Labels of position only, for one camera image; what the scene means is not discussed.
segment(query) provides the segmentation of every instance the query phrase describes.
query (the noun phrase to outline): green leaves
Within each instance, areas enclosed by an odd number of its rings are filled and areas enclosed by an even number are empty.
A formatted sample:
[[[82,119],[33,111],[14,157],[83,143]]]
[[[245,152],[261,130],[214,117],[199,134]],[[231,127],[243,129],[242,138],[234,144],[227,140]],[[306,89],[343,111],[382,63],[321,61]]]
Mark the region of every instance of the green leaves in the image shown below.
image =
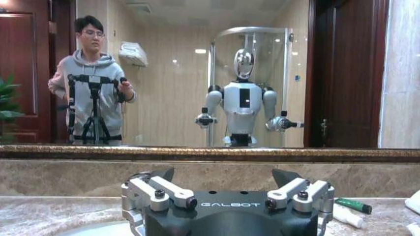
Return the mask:
[[[0,77],[0,143],[13,140],[13,136],[7,134],[11,127],[7,123],[13,123],[15,119],[25,114],[19,111],[19,104],[14,102],[17,97],[17,88],[21,85],[14,84],[14,76],[10,75],[7,80]]]

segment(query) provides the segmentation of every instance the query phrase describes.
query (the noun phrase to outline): man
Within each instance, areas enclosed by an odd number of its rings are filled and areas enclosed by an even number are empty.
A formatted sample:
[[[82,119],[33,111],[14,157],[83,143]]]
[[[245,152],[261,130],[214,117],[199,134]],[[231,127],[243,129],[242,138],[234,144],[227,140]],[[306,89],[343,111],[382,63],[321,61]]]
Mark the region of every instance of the man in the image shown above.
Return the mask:
[[[129,81],[122,81],[125,72],[122,67],[115,62],[111,55],[101,52],[105,42],[105,27],[101,21],[94,16],[86,16],[75,21],[77,37],[81,42],[82,49],[77,50],[73,56],[67,56],[59,63],[54,78],[49,81],[49,88],[54,94],[62,99],[67,99],[70,102],[70,112],[67,112],[67,125],[73,128],[71,135],[75,137],[74,144],[94,143],[94,123],[90,126],[89,132],[85,134],[85,124],[89,118],[94,116],[93,107],[94,100],[91,98],[91,86],[93,80],[97,82],[99,78],[110,78],[109,82],[102,83],[99,87],[99,116],[103,117],[107,130],[111,138],[107,139],[107,132],[102,126],[99,126],[99,137],[102,138],[101,144],[110,143],[111,145],[122,144],[122,103],[123,101],[133,103],[137,100],[137,92],[133,89],[133,85]],[[75,86],[71,86],[69,76],[71,78],[85,78],[85,81],[75,81]],[[75,109],[75,115],[71,115],[73,108]]]

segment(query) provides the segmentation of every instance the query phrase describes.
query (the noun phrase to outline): door handle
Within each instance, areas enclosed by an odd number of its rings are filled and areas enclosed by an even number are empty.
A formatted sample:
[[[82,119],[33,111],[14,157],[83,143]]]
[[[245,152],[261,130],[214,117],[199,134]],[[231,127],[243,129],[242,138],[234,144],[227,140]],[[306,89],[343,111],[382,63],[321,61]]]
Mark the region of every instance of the door handle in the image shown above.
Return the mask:
[[[322,122],[322,136],[323,136],[323,146],[326,147],[327,145],[327,129],[329,129],[329,126],[327,126],[327,119],[325,118],[323,119],[323,122]]]

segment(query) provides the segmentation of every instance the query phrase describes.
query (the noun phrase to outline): black hair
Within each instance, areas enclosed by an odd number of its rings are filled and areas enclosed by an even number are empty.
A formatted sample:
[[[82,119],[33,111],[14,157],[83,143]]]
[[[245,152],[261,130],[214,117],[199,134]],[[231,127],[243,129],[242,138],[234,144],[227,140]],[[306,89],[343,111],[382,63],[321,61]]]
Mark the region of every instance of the black hair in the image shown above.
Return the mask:
[[[105,32],[105,26],[101,23],[101,21],[94,17],[87,15],[83,18],[78,18],[75,20],[75,30],[78,33],[82,33],[82,31],[85,30],[85,28],[87,27],[87,25],[91,24],[94,25],[95,28],[98,28],[101,31]]]

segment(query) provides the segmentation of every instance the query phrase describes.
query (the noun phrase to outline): humanoid robot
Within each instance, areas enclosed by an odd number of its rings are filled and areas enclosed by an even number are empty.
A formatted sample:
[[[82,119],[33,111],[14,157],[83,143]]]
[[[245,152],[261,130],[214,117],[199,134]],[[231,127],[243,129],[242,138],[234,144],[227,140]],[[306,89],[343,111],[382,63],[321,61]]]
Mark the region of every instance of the humanoid robot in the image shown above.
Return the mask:
[[[214,113],[222,103],[231,133],[231,136],[223,139],[226,146],[249,147],[257,144],[253,130],[262,103],[265,105],[269,131],[285,131],[291,127],[303,127],[303,123],[291,122],[287,119],[287,111],[282,111],[282,115],[277,117],[278,93],[271,87],[262,89],[250,81],[254,69],[254,54],[251,51],[241,49],[237,52],[234,67],[237,81],[233,81],[225,89],[219,85],[210,87],[206,107],[202,108],[197,124],[202,128],[209,128],[211,123],[218,123]]]

